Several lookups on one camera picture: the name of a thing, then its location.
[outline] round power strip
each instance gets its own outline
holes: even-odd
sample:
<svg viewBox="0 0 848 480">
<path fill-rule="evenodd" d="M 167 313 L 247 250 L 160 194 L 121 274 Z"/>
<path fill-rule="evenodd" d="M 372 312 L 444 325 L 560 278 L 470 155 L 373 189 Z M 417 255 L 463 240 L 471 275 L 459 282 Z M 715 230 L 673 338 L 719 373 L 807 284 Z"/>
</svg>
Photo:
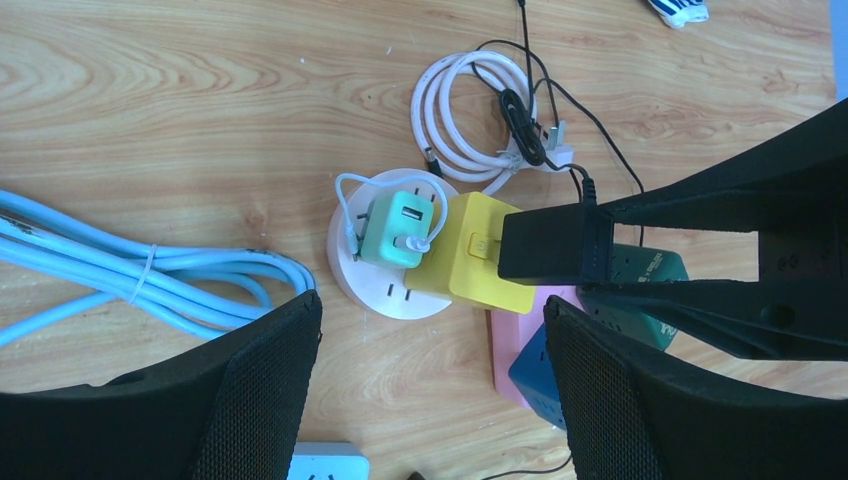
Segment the round power strip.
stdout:
<svg viewBox="0 0 848 480">
<path fill-rule="evenodd" d="M 413 168 L 389 170 L 375 176 L 374 180 L 386 182 L 410 175 L 431 175 L 445 190 L 448 198 L 457 195 L 456 189 L 446 181 L 429 172 Z M 406 190 L 434 202 L 438 198 L 433 187 L 421 181 L 411 180 L 388 188 L 362 184 L 347 195 L 350 212 L 356 217 L 354 227 L 357 234 L 362 235 L 365 227 L 364 214 L 368 212 L 368 207 L 377 194 L 399 190 Z M 330 220 L 330 228 L 327 232 L 327 258 L 336 283 L 351 300 L 369 310 L 398 320 L 418 320 L 429 317 L 451 304 L 450 299 L 446 297 L 406 288 L 403 283 L 405 269 L 387 269 L 354 259 L 348 252 L 342 215 L 342 208 L 339 206 Z"/>
</svg>

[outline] charger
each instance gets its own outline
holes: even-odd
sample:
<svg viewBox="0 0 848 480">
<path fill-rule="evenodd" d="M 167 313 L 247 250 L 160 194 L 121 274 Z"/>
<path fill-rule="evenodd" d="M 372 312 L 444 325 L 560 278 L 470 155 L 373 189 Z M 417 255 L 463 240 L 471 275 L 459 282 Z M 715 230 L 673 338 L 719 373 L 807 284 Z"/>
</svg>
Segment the charger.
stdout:
<svg viewBox="0 0 848 480">
<path fill-rule="evenodd" d="M 583 201 L 504 218 L 498 276 L 522 285 L 582 285 L 606 282 L 614 221 L 597 204 L 595 184 L 583 175 Z"/>
<path fill-rule="evenodd" d="M 362 260 L 384 268 L 417 267 L 430 245 L 417 248 L 414 242 L 427 237 L 433 212 L 433 202 L 402 190 L 375 198 L 366 216 Z"/>
<path fill-rule="evenodd" d="M 374 214 L 375 224 L 377 224 L 377 227 L 373 229 L 373 233 L 369 236 L 365 258 L 375 262 L 379 266 L 385 266 L 387 268 L 411 268 L 417 266 L 418 262 L 420 262 L 420 254 L 430 250 L 430 244 L 433 243 L 433 240 L 442 231 L 447 221 L 447 194 L 444 188 L 436 181 L 436 178 L 422 174 L 409 175 L 381 182 L 355 173 L 342 173 L 336 177 L 336 196 L 339 198 L 339 205 L 342 207 L 342 213 L 344 215 L 344 234 L 347 240 L 348 253 L 354 259 L 358 259 L 362 257 L 362 248 L 365 247 L 365 245 L 360 245 L 360 240 L 363 242 L 366 240 L 365 237 L 368 228 L 366 228 L 362 236 L 356 233 L 354 226 L 355 220 L 363 218 L 363 215 L 359 215 L 354 219 L 353 214 L 351 214 L 350 205 L 342 192 L 342 182 L 345 180 L 356 180 L 379 188 L 389 188 L 404 183 L 424 182 L 433 188 L 436 193 L 430 198 L 430 203 L 435 202 L 438 197 L 440 204 L 444 208 L 442 208 L 439 220 L 429 235 L 427 234 L 427 230 L 430 221 L 425 221 L 425 215 L 429 212 L 429 217 L 433 217 L 433 205 L 426 206 L 420 199 L 416 200 L 410 196 L 403 195 L 380 196 L 369 205 L 369 211 L 364 214 L 364 218 L 368 218 Z M 407 222 L 402 217 L 408 217 L 418 223 Z"/>
</svg>

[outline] socket outlet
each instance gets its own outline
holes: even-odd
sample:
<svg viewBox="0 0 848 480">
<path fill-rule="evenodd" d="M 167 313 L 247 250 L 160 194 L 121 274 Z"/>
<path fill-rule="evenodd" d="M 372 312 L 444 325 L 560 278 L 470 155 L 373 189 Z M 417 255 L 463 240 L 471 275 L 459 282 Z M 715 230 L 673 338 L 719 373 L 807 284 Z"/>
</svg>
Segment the socket outlet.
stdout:
<svg viewBox="0 0 848 480">
<path fill-rule="evenodd" d="M 368 459 L 350 443 L 297 442 L 287 480 L 368 480 Z"/>
<path fill-rule="evenodd" d="M 583 308 L 573 286 L 546 286 L 536 288 L 536 298 L 530 313 L 522 315 L 506 310 L 492 310 L 490 314 L 495 390 L 525 408 L 530 408 L 530 404 L 509 378 L 509 369 L 539 327 L 545 323 L 544 308 L 551 295 L 556 295 L 581 310 Z"/>
<path fill-rule="evenodd" d="M 432 176 L 448 198 L 457 195 L 456 189 L 446 181 L 413 168 L 389 170 L 375 176 L 374 180 L 386 182 L 411 175 Z M 387 188 L 361 184 L 347 194 L 350 211 L 356 219 L 354 228 L 357 235 L 362 236 L 371 202 L 380 194 L 396 191 L 407 191 L 428 201 L 438 201 L 433 187 L 421 181 L 410 181 Z M 447 297 L 407 288 L 404 283 L 406 269 L 383 268 L 353 257 L 347 249 L 342 215 L 339 206 L 330 220 L 327 232 L 327 259 L 336 283 L 351 300 L 363 308 L 398 320 L 426 318 L 441 312 L 451 304 Z"/>
<path fill-rule="evenodd" d="M 509 378 L 536 412 L 551 425 L 565 430 L 554 370 L 548 357 L 545 326 L 539 326 L 533 338 L 509 369 Z"/>
</svg>

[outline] black cable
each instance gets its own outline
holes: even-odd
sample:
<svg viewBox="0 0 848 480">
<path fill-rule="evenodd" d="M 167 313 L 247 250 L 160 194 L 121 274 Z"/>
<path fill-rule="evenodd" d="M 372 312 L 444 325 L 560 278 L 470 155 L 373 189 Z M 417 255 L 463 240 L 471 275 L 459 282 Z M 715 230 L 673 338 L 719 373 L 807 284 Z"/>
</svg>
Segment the black cable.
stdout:
<svg viewBox="0 0 848 480">
<path fill-rule="evenodd" d="M 601 135 L 603 135 L 604 139 L 607 141 L 610 148 L 612 148 L 613 152 L 615 152 L 615 155 L 618 157 L 618 160 L 621 162 L 622 165 L 624 165 L 624 168 L 627 170 L 627 173 L 629 173 L 630 177 L 633 178 L 633 181 L 636 182 L 636 185 L 639 187 L 639 193 L 645 193 L 645 186 L 642 184 L 642 180 L 639 178 L 639 175 L 637 175 L 636 171 L 633 170 L 633 167 L 630 166 L 630 162 L 628 162 L 627 159 L 624 158 L 624 154 L 621 153 L 621 150 L 618 148 L 618 145 L 616 145 L 615 140 L 612 139 L 612 136 L 609 134 L 606 127 L 604 127 L 604 124 L 601 123 L 601 121 L 598 119 L 598 117 L 596 117 L 595 114 L 593 114 L 591 111 L 589 111 L 588 108 L 584 107 L 583 104 L 578 102 L 577 99 L 574 98 L 574 96 L 572 96 L 570 93 L 568 93 L 568 90 L 566 90 L 565 87 L 563 87 L 562 85 L 559 84 L 559 82 L 557 82 L 556 80 L 553 80 L 550 77 L 545 77 L 545 78 L 540 79 L 539 82 L 536 84 L 536 86 L 533 88 L 534 92 L 539 88 L 539 86 L 541 85 L 542 82 L 546 82 L 548 85 L 553 85 L 554 87 L 556 87 L 556 89 L 559 90 L 559 92 L 566 99 L 568 99 L 568 101 L 571 102 L 572 105 L 577 107 L 578 110 L 580 110 L 581 112 L 583 112 L 584 115 L 589 117 L 589 120 L 591 120 L 592 123 L 594 123 L 595 126 L 598 127 L 598 130 L 601 132 Z M 639 246 L 641 247 L 644 244 L 645 244 L 645 226 L 639 225 Z"/>
<path fill-rule="evenodd" d="M 523 24 L 523 27 L 524 27 L 525 37 L 527 37 L 528 36 L 527 18 L 526 18 L 526 14 L 524 14 L 523 12 L 524 12 L 524 8 L 522 7 L 522 20 L 523 20 L 522 24 Z M 528 40 L 528 38 L 525 38 L 524 41 L 525 41 L 525 43 L 527 43 L 529 40 Z M 527 48 L 524 45 L 521 45 L 519 43 L 512 42 L 510 40 L 494 39 L 494 40 L 489 40 L 489 41 L 481 43 L 476 48 L 476 50 L 479 51 L 479 50 L 483 49 L 483 47 L 485 47 L 487 45 L 491 45 L 493 43 L 500 43 L 500 44 L 504 44 L 504 45 L 509 45 L 510 47 L 517 48 L 517 49 L 523 51 L 525 53 L 526 58 L 527 58 L 527 71 L 530 72 L 532 70 L 532 62 L 531 62 L 531 59 L 532 59 L 532 60 L 535 60 L 536 63 L 539 65 L 539 68 L 542 70 L 543 77 L 544 78 L 550 78 L 550 75 L 548 74 L 548 67 L 545 65 L 545 62 L 543 62 L 542 59 L 539 58 L 538 55 L 533 53 L 532 50 L 530 50 L 529 48 Z M 517 105 L 518 103 L 521 103 L 521 99 L 518 96 L 518 94 L 515 93 L 515 92 L 512 92 L 511 90 L 510 90 L 510 92 L 512 92 L 512 93 L 509 94 L 509 98 L 507 98 L 507 99 L 502 98 L 502 96 L 503 96 L 504 92 L 506 92 L 506 90 L 501 92 L 498 89 L 496 89 L 492 84 L 487 82 L 483 78 L 483 76 L 480 75 L 480 72 L 477 70 L 477 65 L 473 62 L 471 63 L 471 70 L 474 72 L 474 75 L 476 75 L 477 78 L 480 79 L 481 82 L 483 82 L 484 85 L 491 88 L 492 91 L 495 92 L 496 95 L 498 95 L 498 103 L 499 103 L 499 105 L 501 105 L 501 114 L 502 115 L 503 115 L 503 112 L 504 112 L 503 109 L 504 109 L 505 103 L 511 103 L 514 106 Z M 527 110 L 526 108 L 524 108 L 524 110 L 528 112 L 526 118 L 529 122 L 533 123 L 535 129 L 531 131 L 530 128 L 526 127 L 526 124 L 524 122 L 521 122 L 520 125 L 524 125 L 524 129 L 520 130 L 519 133 L 518 133 L 518 136 L 516 136 L 516 130 L 514 129 L 513 126 L 511 126 L 509 124 L 510 120 L 507 119 L 506 116 L 504 116 L 505 120 L 507 121 L 507 127 L 509 128 L 510 134 L 512 135 L 512 137 L 515 139 L 516 143 L 518 144 L 519 151 L 521 152 L 521 155 L 524 157 L 524 159 L 527 161 L 527 163 L 529 163 L 530 165 L 533 165 L 533 166 L 539 166 L 542 163 L 545 163 L 554 171 L 561 170 L 561 169 L 557 169 L 556 166 L 553 165 L 553 163 L 551 163 L 551 161 L 545 155 L 545 147 L 542 144 L 542 140 L 541 140 L 541 138 L 539 137 L 539 134 L 538 134 L 538 132 L 541 130 L 541 125 L 539 125 L 533 119 L 530 118 L 529 112 L 531 112 L 532 108 L 533 108 L 532 107 L 532 105 L 533 105 L 532 102 L 533 102 L 533 98 L 534 98 L 533 94 L 536 93 L 536 89 L 534 89 L 533 85 L 532 85 L 532 82 L 533 82 L 532 73 L 528 73 L 527 80 L 528 80 L 528 89 L 531 92 L 531 95 L 530 95 L 530 102 L 531 103 L 530 103 L 530 110 Z M 548 98 L 550 98 L 550 102 L 551 102 L 551 110 L 553 111 L 553 115 L 554 115 L 554 123 L 559 124 L 559 110 L 557 109 L 556 97 L 554 96 L 553 86 L 551 86 L 550 83 L 548 83 Z M 580 187 L 580 182 L 577 180 L 577 175 L 575 175 L 573 171 L 569 171 L 569 174 L 571 174 L 571 181 L 574 182 L 574 188 L 575 188 L 575 190 L 577 190 L 577 201 L 582 202 L 583 201 L 583 192 L 582 192 L 581 187 Z"/>
<path fill-rule="evenodd" d="M 498 93 L 498 106 L 524 161 L 534 167 L 548 161 L 545 145 L 536 130 L 536 122 L 530 117 L 518 93 L 509 88 L 504 89 Z"/>
<path fill-rule="evenodd" d="M 482 480 L 494 480 L 495 478 L 506 477 L 508 475 L 546 475 L 548 473 L 556 473 L 562 469 L 564 469 L 568 464 L 571 463 L 571 455 L 568 456 L 568 459 L 562 465 L 552 468 L 550 470 L 513 470 L 511 472 L 499 473 L 497 475 L 492 475 L 490 477 L 486 477 Z"/>
<path fill-rule="evenodd" d="M 585 168 L 577 165 L 576 163 L 572 163 L 569 165 L 571 170 L 577 170 L 580 172 L 580 175 L 583 176 L 583 200 L 582 203 L 588 205 L 597 205 L 598 204 L 598 194 L 595 190 L 595 181 L 589 175 L 589 171 Z"/>
<path fill-rule="evenodd" d="M 530 61 L 530 29 L 527 28 L 527 7 L 525 0 L 518 0 L 518 6 L 521 8 L 521 29 L 524 31 L 524 57 L 527 60 L 527 106 L 528 115 L 533 114 L 533 63 Z"/>
</svg>

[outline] yellow power adapter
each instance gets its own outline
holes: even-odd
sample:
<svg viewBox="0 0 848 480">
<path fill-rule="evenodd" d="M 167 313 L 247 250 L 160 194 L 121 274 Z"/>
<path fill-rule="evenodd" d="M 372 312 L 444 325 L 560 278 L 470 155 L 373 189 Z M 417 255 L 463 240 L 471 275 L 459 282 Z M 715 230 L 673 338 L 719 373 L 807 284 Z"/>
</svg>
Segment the yellow power adapter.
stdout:
<svg viewBox="0 0 848 480">
<path fill-rule="evenodd" d="M 498 277 L 504 217 L 519 211 L 479 192 L 448 199 L 445 227 L 421 264 L 407 270 L 406 287 L 475 307 L 528 313 L 536 287 Z"/>
</svg>

